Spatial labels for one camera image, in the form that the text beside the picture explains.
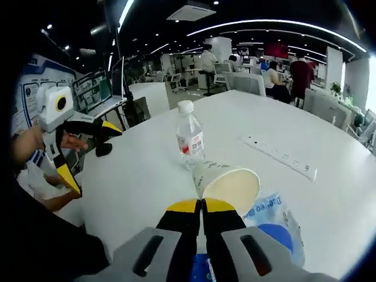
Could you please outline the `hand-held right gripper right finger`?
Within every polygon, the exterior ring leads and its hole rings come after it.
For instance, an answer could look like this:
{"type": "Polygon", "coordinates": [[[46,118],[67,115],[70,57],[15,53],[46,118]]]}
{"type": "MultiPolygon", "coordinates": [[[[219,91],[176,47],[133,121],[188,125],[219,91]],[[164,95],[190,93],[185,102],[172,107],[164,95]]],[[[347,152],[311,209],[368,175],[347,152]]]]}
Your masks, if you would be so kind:
{"type": "Polygon", "coordinates": [[[206,249],[217,281],[334,281],[292,262],[290,250],[258,227],[246,227],[222,200],[202,201],[206,249]]]}

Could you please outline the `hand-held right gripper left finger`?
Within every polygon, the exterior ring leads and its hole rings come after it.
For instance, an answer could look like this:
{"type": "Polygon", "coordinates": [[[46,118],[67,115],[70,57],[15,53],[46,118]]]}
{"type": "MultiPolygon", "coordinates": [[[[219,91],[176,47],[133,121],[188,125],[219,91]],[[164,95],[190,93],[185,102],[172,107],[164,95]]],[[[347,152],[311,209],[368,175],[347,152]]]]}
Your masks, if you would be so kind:
{"type": "Polygon", "coordinates": [[[156,227],[147,227],[117,248],[112,262],[77,281],[190,281],[200,228],[199,199],[168,207],[156,227]]]}

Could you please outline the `person's left hand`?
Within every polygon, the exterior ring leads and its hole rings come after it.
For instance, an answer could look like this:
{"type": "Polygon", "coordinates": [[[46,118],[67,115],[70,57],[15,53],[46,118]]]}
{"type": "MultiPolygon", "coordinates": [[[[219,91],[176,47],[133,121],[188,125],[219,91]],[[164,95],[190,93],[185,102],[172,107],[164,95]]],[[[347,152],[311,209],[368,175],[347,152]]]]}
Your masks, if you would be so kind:
{"type": "Polygon", "coordinates": [[[60,143],[61,148],[72,149],[79,152],[81,149],[88,148],[87,144],[80,140],[77,136],[72,135],[66,131],[63,132],[62,141],[60,143]]]}

